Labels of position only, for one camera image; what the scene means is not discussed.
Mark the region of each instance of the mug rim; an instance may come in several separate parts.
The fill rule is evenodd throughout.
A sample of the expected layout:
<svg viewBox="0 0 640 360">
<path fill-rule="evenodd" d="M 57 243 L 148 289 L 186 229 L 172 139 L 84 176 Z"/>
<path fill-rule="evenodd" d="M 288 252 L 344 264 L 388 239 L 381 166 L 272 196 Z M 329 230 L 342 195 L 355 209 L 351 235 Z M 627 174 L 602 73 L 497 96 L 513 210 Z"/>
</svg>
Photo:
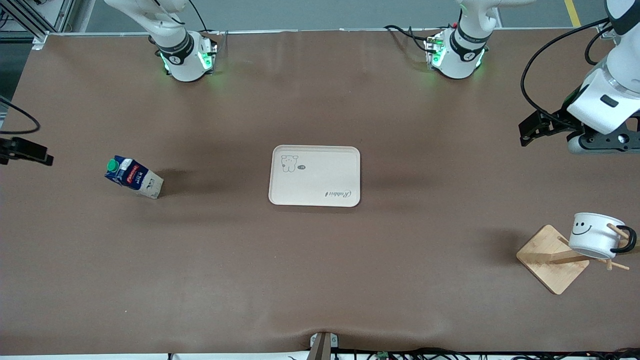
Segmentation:
<svg viewBox="0 0 640 360">
<path fill-rule="evenodd" d="M 614 217 L 610 217 L 609 215 L 603 215 L 603 214 L 598 214 L 598 213 L 576 213 L 576 214 L 573 216 L 573 218 L 578 217 L 578 215 L 596 215 L 596 216 L 598 216 L 598 217 L 608 218 L 609 220 L 613 220 L 613 221 L 619 222 L 619 223 L 620 223 L 620 225 L 624 225 L 624 224 L 625 224 L 625 223 L 624 223 L 622 220 L 620 220 L 620 219 L 617 219 L 617 218 L 614 218 Z"/>
</svg>

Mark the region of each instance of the milk carton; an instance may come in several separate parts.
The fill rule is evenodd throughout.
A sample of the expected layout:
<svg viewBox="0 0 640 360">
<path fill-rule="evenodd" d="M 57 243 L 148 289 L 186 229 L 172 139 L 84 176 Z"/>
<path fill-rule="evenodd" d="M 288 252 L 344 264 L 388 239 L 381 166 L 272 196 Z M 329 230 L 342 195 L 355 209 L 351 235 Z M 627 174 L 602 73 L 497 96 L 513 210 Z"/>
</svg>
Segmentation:
<svg viewBox="0 0 640 360">
<path fill-rule="evenodd" d="M 164 181 L 136 160 L 117 155 L 109 160 L 104 177 L 151 199 L 158 198 Z"/>
</svg>

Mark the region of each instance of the table surface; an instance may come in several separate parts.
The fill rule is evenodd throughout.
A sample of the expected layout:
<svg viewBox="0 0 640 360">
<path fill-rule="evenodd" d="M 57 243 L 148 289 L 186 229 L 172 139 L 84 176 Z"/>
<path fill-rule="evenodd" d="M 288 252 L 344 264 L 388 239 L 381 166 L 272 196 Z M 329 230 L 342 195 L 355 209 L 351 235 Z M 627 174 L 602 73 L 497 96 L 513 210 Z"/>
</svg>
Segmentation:
<svg viewBox="0 0 640 360">
<path fill-rule="evenodd" d="M 574 156 L 562 135 L 520 147 L 522 69 L 560 32 L 498 31 L 462 81 L 386 32 L 229 36 L 195 83 L 144 37 L 49 37 L 14 101 L 54 166 L 0 169 L 0 353 L 292 351 L 317 331 L 376 350 L 637 347 L 640 257 L 557 296 L 515 256 L 576 212 L 640 224 L 640 157 Z M 582 81 L 591 36 L 532 67 L 542 106 Z M 360 204 L 272 205 L 281 144 L 358 148 Z M 114 154 L 163 176 L 163 196 L 104 179 Z"/>
</svg>

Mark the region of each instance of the mug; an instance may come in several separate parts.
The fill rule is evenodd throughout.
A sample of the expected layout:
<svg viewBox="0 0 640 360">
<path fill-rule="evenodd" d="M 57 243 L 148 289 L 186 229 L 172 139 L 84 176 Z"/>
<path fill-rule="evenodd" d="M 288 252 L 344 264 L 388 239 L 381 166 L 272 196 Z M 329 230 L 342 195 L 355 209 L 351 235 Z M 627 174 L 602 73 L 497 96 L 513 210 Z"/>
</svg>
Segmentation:
<svg viewBox="0 0 640 360">
<path fill-rule="evenodd" d="M 618 248 L 620 236 L 607 227 L 613 224 L 629 232 L 629 243 Z M 569 247 L 578 254 L 596 259 L 613 259 L 616 254 L 629 252 L 636 246 L 636 232 L 617 218 L 594 213 L 577 213 L 569 238 Z"/>
</svg>

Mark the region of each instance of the rectangular white plate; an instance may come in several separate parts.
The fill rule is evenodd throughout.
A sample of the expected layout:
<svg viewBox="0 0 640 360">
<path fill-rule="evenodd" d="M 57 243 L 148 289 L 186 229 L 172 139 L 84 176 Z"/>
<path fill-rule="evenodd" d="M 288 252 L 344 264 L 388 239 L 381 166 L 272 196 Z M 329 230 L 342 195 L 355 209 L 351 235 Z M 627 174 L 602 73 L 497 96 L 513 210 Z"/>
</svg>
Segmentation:
<svg viewBox="0 0 640 360">
<path fill-rule="evenodd" d="M 276 147 L 269 200 L 276 205 L 356 206 L 360 202 L 360 151 L 351 146 Z"/>
</svg>

